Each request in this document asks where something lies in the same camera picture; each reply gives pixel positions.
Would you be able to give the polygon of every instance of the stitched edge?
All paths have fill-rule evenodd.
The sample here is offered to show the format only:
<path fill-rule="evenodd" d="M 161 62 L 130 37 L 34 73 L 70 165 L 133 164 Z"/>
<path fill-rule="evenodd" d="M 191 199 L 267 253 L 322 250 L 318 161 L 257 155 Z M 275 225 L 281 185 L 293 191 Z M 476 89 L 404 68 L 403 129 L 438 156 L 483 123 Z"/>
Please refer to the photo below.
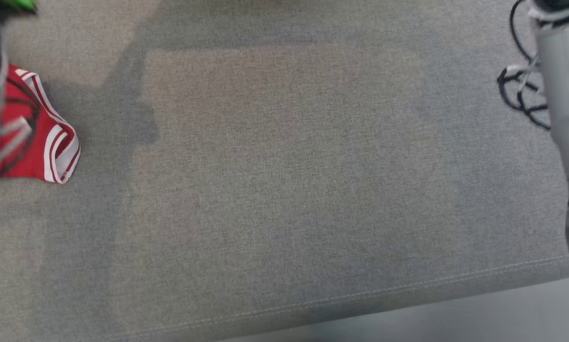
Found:
<path fill-rule="evenodd" d="M 308 307 L 313 307 L 313 306 L 331 305 L 331 304 L 336 304 L 336 303 L 344 303 L 346 301 L 366 299 L 366 298 L 374 297 L 374 296 L 385 296 L 385 295 L 389 295 L 389 294 L 392 295 L 392 294 L 397 294 L 400 292 L 419 290 L 421 288 L 428 288 L 428 287 L 432 287 L 432 286 L 444 285 L 444 284 L 449 284 L 449 283 L 453 283 L 453 282 L 467 281 L 467 280 L 475 279 L 478 277 L 491 276 L 491 275 L 497 275 L 500 273 L 507 273 L 507 272 L 511 272 L 511 271 L 523 270 L 526 268 L 532 268 L 532 267 L 537 267 L 537 266 L 545 266 L 545 265 L 549 265 L 549 264 L 556 264 L 556 263 L 565 262 L 565 261 L 569 260 L 569 257 L 567 257 L 563 260 L 547 262 L 547 263 L 542 263 L 542 264 L 536 264 L 536 265 L 531 265 L 531 266 L 524 266 L 524 267 L 519 267 L 519 268 L 512 268 L 510 270 L 503 270 L 503 271 L 491 273 L 491 271 L 501 270 L 502 268 L 510 268 L 510 267 L 515 267 L 515 266 L 532 264 L 532 263 L 536 263 L 536 262 L 554 260 L 554 259 L 562 258 L 562 257 L 567 257 L 567 255 L 560 255 L 560 256 L 548 257 L 548 258 L 540 258 L 537 260 L 530 260 L 530 261 L 525 261 L 525 262 L 518 262 L 516 264 L 510 264 L 510 265 L 505 265 L 505 266 L 488 268 L 486 270 L 481 270 L 481 271 L 462 273 L 460 275 L 450 275 L 448 277 L 441 277 L 441 278 L 433 279 L 430 281 L 421 281 L 421 282 L 415 282 L 415 283 L 406 284 L 406 285 L 381 288 L 378 290 L 358 292 L 356 294 L 346 294 L 343 296 L 327 297 L 327 298 L 323 298 L 323 299 L 317 299 L 314 301 L 306 301 L 306 302 L 302 302 L 302 303 L 282 305 L 282 306 L 278 306 L 278 307 L 272 307 L 272 308 L 267 308 L 267 309 L 231 314 L 231 315 L 226 315 L 226 316 L 206 318 L 203 320 L 195 320 L 195 321 L 189 321 L 189 322 L 184 322 L 184 323 L 165 325 L 165 326 L 161 326 L 161 327 L 154 327 L 154 328 L 149 328 L 149 329 L 139 329 L 136 331 L 130 331 L 130 332 L 124 332 L 124 333 L 115 333 L 115 334 L 111 334 L 111 335 L 96 336 L 96 337 L 86 338 L 86 339 L 83 339 L 81 341 L 82 342 L 94 341 L 94 340 L 113 341 L 113 340 L 119 340 L 121 338 L 124 338 L 125 336 L 140 337 L 140 336 L 153 335 L 156 333 L 167 333 L 170 331 L 184 331 L 184 330 L 193 329 L 196 327 L 202 327 L 205 325 L 222 324 L 222 323 L 229 323 L 229 322 L 233 322 L 233 321 L 240 321 L 240 320 L 244 320 L 245 318 L 248 318 L 248 316 L 252 316 L 254 318 L 255 317 L 261 317 L 261 316 L 269 316 L 271 314 L 281 314 L 283 312 L 290 312 L 290 311 L 294 311 L 294 310 L 306 309 Z"/>

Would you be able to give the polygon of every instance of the white stripe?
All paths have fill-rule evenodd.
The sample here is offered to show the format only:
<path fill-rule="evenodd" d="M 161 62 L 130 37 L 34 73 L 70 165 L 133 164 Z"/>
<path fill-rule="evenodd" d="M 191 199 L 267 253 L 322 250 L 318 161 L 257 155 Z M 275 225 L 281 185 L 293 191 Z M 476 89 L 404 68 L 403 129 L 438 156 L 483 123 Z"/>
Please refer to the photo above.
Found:
<path fill-rule="evenodd" d="M 48 115 L 56 120 L 58 123 L 61 123 L 69 128 L 71 128 L 71 130 L 73 131 L 73 136 L 77 136 L 77 133 L 75 132 L 75 129 L 69 125 L 69 123 L 67 123 L 67 121 L 65 121 L 65 119 L 62 118 L 62 116 L 60 116 L 56 110 L 54 110 L 54 107 L 52 107 L 52 104 L 50 104 L 50 101 L 48 100 L 48 96 L 46 96 L 46 92 L 43 90 L 43 85 L 41 84 L 41 78 L 39 78 L 39 75 L 37 74 L 33 74 L 33 76 L 35 76 L 35 80 L 37 80 L 37 86 L 39 87 L 39 89 L 37 89 L 35 87 L 35 84 L 33 82 L 32 79 L 30 79 L 28 82 L 26 82 L 26 84 L 31 88 L 31 90 L 33 91 L 33 93 L 35 94 L 35 96 L 37 96 L 37 99 L 39 100 L 39 103 L 41 103 L 41 106 L 43 106 L 43 102 L 45 102 L 45 104 L 48 106 L 48 108 L 46 108 L 46 113 L 48 113 Z M 67 147 L 65 147 L 65 149 L 62 151 L 62 153 L 65 153 L 69 150 L 74 150 L 73 154 L 75 154 L 75 152 L 77 151 L 77 149 L 74 148 L 73 146 L 73 142 L 76 139 L 71 139 L 71 142 L 69 142 L 69 145 L 67 145 Z"/>
<path fill-rule="evenodd" d="M 0 150 L 0 162 L 19 148 L 33 132 L 26 119 L 19 117 L 17 120 L 10 121 L 10 123 L 3 126 L 0 130 L 0 136 L 3 137 L 15 130 L 18 130 L 17 134 Z"/>
<path fill-rule="evenodd" d="M 37 75 L 37 74 L 35 74 L 35 72 L 29 72 L 28 74 L 24 75 L 22 80 L 26 83 L 26 85 L 29 85 L 28 82 L 26 82 L 26 80 L 28 80 L 29 78 L 32 78 L 35 75 Z"/>
<path fill-rule="evenodd" d="M 46 144 L 43 147 L 43 178 L 48 182 L 54 182 L 54 177 L 52 177 L 50 147 L 52 147 L 52 143 L 60 131 L 62 131 L 62 127 L 60 125 L 54 125 L 50 130 L 46 139 Z"/>
<path fill-rule="evenodd" d="M 60 116 L 60 114 L 58 114 L 56 112 L 56 110 L 54 110 L 54 107 L 52 107 L 52 104 L 50 104 L 50 101 L 48 101 L 48 96 L 46 96 L 46 92 L 43 90 L 43 85 L 41 84 L 41 78 L 39 78 L 39 75 L 35 76 L 35 80 L 37 80 L 37 85 L 39 86 L 39 91 L 41 92 L 41 97 L 43 97 L 43 101 L 46 103 L 46 105 L 50 109 L 49 111 L 47 111 L 48 114 L 50 114 L 50 116 L 53 117 L 54 119 L 57 119 L 56 117 L 58 117 L 58 119 L 62 120 L 63 124 L 65 124 L 67 126 L 71 126 L 71 125 L 69 125 L 69 123 L 67 123 L 67 121 L 65 121 L 65 119 L 62 118 L 62 116 Z"/>
<path fill-rule="evenodd" d="M 71 164 L 71 160 L 73 160 L 73 157 L 75 156 L 75 153 L 77 153 L 78 149 L 79 140 L 77 140 L 77 136 L 73 136 L 73 141 L 69 143 L 69 149 L 63 150 L 63 152 L 61 152 L 60 155 L 56 158 L 56 169 L 59 173 L 62 174 L 64 171 L 67 171 L 67 167 L 69 167 L 69 164 Z"/>
<path fill-rule="evenodd" d="M 62 173 L 64 170 L 59 171 L 56 167 L 56 150 L 58 150 L 58 146 L 62 143 L 63 139 L 65 139 L 69 135 L 67 132 L 64 132 L 58 137 L 56 143 L 54 144 L 54 149 L 52 149 L 52 155 L 50 156 L 50 162 L 52 163 L 52 167 L 54 167 L 54 173 L 56 174 L 56 182 L 62 184 L 63 182 L 60 180 L 62 178 Z"/>
<path fill-rule="evenodd" d="M 79 151 L 79 153 L 75 157 L 73 164 L 71 164 L 71 169 L 69 169 L 69 172 L 65 173 L 65 179 L 62 181 L 63 184 L 69 180 L 69 177 L 71 177 L 71 175 L 73 175 L 73 170 L 75 170 L 75 167 L 77 166 L 77 162 L 79 160 L 79 156 L 82 154 L 82 147 L 81 146 L 79 147 L 78 151 Z"/>

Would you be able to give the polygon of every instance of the black cable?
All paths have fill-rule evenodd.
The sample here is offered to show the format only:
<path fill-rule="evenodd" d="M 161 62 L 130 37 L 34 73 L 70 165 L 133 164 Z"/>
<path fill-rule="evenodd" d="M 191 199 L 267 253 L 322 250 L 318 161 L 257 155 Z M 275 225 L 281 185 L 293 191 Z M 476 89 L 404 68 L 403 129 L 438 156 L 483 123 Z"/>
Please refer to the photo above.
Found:
<path fill-rule="evenodd" d="M 534 116 L 534 113 L 537 111 L 547 110 L 549 107 L 546 104 L 541 104 L 539 106 L 532 106 L 527 108 L 525 100 L 523 99 L 523 90 L 517 91 L 517 101 L 519 102 L 519 104 L 515 104 L 512 102 L 512 100 L 510 100 L 510 98 L 508 97 L 508 93 L 506 92 L 506 84 L 513 81 L 520 83 L 521 80 L 519 80 L 519 78 L 523 75 L 523 72 L 519 71 L 514 75 L 506 76 L 507 71 L 508 71 L 507 69 L 504 69 L 497 80 L 500 90 L 500 95 L 502 96 L 504 103 L 513 110 L 520 111 L 521 113 L 523 113 L 525 116 L 527 116 L 527 118 L 529 118 L 530 121 L 532 121 L 532 123 L 536 124 L 537 126 L 540 126 L 545 130 L 549 130 L 550 126 L 548 124 L 539 121 Z M 531 84 L 530 82 L 526 82 L 526 85 L 528 85 L 527 87 L 534 92 L 539 91 L 539 87 L 537 87 L 534 84 Z"/>
<path fill-rule="evenodd" d="M 30 143 L 32 143 L 32 140 L 35 136 L 35 127 L 37 126 L 37 119 L 39 118 L 39 106 L 41 106 L 41 104 L 39 103 L 39 101 L 31 91 L 21 86 L 20 84 L 18 84 L 16 81 L 12 80 L 9 77 L 8 77 L 8 82 L 9 84 L 16 86 L 17 89 L 22 91 L 29 99 L 33 100 L 32 102 L 29 100 L 15 99 L 15 98 L 6 99 L 6 102 L 10 104 L 23 104 L 27 105 L 30 108 L 31 111 L 30 118 L 25 117 L 25 119 L 26 122 L 29 124 L 31 131 L 30 135 L 26 138 L 26 142 L 24 143 L 23 147 L 19 150 L 19 152 L 16 154 L 13 160 L 8 162 L 0 169 L 0 178 L 6 173 L 8 173 L 8 171 L 10 171 L 13 167 L 15 167 L 15 165 L 24 157 L 24 155 L 30 148 Z"/>
<path fill-rule="evenodd" d="M 536 119 L 534 114 L 532 114 L 532 111 L 530 111 L 530 109 L 525 107 L 525 101 L 523 100 L 523 91 L 517 92 L 517 100 L 519 101 L 519 104 L 521 105 L 521 112 L 523 112 L 523 114 L 525 114 L 525 116 L 528 117 L 530 119 L 530 121 L 532 121 L 532 123 L 534 123 L 536 126 L 540 126 L 541 128 L 544 128 L 547 131 L 550 130 L 549 124 L 543 123 L 542 121 L 539 121 L 538 119 Z"/>
<path fill-rule="evenodd" d="M 519 7 L 519 5 L 521 5 L 521 3 L 524 1 L 525 0 L 517 0 L 517 2 L 514 3 L 514 5 L 512 6 L 512 9 L 511 9 L 510 17 L 508 17 L 508 24 L 510 25 L 510 30 L 512 33 L 512 39 L 514 39 L 514 43 L 517 46 L 517 48 L 519 49 L 519 52 L 521 52 L 521 54 L 523 54 L 523 56 L 525 57 L 526 60 L 531 61 L 532 57 L 527 52 L 527 50 L 525 50 L 523 45 L 521 44 L 521 41 L 519 40 L 519 35 L 517 35 L 517 30 L 515 29 L 515 26 L 514 26 L 514 15 L 515 15 L 515 12 L 517 11 L 517 7 Z"/>

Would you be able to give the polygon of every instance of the gray floor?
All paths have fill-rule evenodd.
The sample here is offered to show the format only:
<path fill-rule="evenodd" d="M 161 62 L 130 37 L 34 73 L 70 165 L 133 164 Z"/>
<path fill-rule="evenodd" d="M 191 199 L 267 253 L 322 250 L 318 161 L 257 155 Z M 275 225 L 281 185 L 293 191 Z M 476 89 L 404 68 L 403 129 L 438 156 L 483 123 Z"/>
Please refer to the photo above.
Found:
<path fill-rule="evenodd" d="M 523 60 L 511 2 L 41 0 L 10 60 L 82 152 L 65 186 L 0 182 L 0 342 L 217 340 L 568 277 L 559 152 L 495 82 Z M 408 315 L 375 334 L 461 334 Z"/>
<path fill-rule="evenodd" d="M 569 342 L 569 278 L 226 342 Z"/>

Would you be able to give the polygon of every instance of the red cloth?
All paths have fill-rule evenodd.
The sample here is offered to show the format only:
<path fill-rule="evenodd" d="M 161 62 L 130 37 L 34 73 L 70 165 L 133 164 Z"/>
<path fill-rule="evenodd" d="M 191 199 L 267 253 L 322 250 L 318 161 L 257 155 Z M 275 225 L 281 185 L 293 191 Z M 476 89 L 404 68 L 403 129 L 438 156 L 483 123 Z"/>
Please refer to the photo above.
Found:
<path fill-rule="evenodd" d="M 29 95 L 33 94 L 35 99 L 30 98 L 10 82 L 6 83 L 6 99 L 20 99 L 32 103 L 38 100 L 39 116 L 30 146 L 21 159 L 2 177 L 32 177 L 59 184 L 67 182 L 81 152 L 75 130 L 49 103 L 37 74 L 10 65 L 8 78 L 27 89 Z M 21 117 L 27 119 L 32 117 L 30 107 L 27 104 L 6 102 L 1 113 L 1 126 L 4 127 L 16 120 L 20 121 Z M 17 133 L 19 130 L 1 136 L 0 151 L 15 138 Z M 0 161 L 0 169 L 14 160 L 24 145 L 25 142 L 20 143 L 12 153 Z"/>

